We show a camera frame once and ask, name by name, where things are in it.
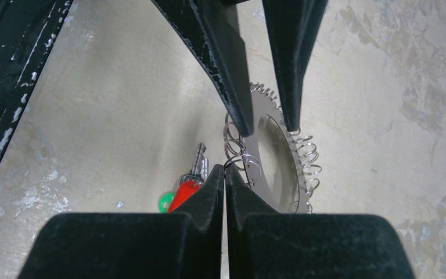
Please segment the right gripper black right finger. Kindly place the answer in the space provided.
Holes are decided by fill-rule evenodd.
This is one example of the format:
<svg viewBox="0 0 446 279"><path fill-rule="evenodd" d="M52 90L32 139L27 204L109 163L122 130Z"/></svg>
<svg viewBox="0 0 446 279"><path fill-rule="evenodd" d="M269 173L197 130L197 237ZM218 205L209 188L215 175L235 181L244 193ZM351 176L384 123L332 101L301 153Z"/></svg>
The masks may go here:
<svg viewBox="0 0 446 279"><path fill-rule="evenodd" d="M279 213L225 169L231 278L414 278L393 226L372 214Z"/></svg>

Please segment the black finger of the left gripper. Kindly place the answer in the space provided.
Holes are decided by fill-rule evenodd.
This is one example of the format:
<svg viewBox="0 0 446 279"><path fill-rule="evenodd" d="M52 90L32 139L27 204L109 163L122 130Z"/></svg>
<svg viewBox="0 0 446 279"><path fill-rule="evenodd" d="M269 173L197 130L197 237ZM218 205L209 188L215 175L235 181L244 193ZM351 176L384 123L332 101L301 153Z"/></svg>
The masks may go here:
<svg viewBox="0 0 446 279"><path fill-rule="evenodd" d="M285 126L300 129L304 75L327 0L262 1Z"/></svg>
<svg viewBox="0 0 446 279"><path fill-rule="evenodd" d="M235 1L153 1L215 86L238 132L254 133L244 40L230 24Z"/></svg>

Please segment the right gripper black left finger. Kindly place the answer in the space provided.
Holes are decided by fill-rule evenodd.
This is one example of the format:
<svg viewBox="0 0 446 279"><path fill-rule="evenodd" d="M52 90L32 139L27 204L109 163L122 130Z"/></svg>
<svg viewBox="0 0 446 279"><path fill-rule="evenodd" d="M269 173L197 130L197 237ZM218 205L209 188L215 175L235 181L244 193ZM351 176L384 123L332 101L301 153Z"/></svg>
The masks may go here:
<svg viewBox="0 0 446 279"><path fill-rule="evenodd" d="M20 278L219 278L224 168L171 213L63 213L39 232Z"/></svg>

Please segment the keys with red green tags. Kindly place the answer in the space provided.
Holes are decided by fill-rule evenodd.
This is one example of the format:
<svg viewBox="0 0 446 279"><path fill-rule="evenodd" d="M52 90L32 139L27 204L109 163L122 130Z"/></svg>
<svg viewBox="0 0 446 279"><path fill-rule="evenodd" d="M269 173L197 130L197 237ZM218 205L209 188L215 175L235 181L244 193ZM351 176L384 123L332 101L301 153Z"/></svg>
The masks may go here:
<svg viewBox="0 0 446 279"><path fill-rule="evenodd" d="M205 151L205 144L199 143L192 168L181 176L177 190L160 197L158 202L160 213L174 211L203 186L208 177L209 166L209 160L204 156Z"/></svg>

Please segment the silver disc with keyrings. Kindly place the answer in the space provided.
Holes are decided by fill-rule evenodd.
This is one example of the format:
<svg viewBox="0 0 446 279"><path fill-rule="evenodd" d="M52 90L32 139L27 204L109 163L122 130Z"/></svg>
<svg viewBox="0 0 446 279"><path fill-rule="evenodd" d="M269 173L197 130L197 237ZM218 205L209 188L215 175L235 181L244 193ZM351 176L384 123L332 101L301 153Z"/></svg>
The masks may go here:
<svg viewBox="0 0 446 279"><path fill-rule="evenodd" d="M239 134L226 115L223 128L227 163L236 166L246 185L282 213L312 213L311 198L322 168L311 135L285 126L278 95L262 83L251 83L255 133Z"/></svg>

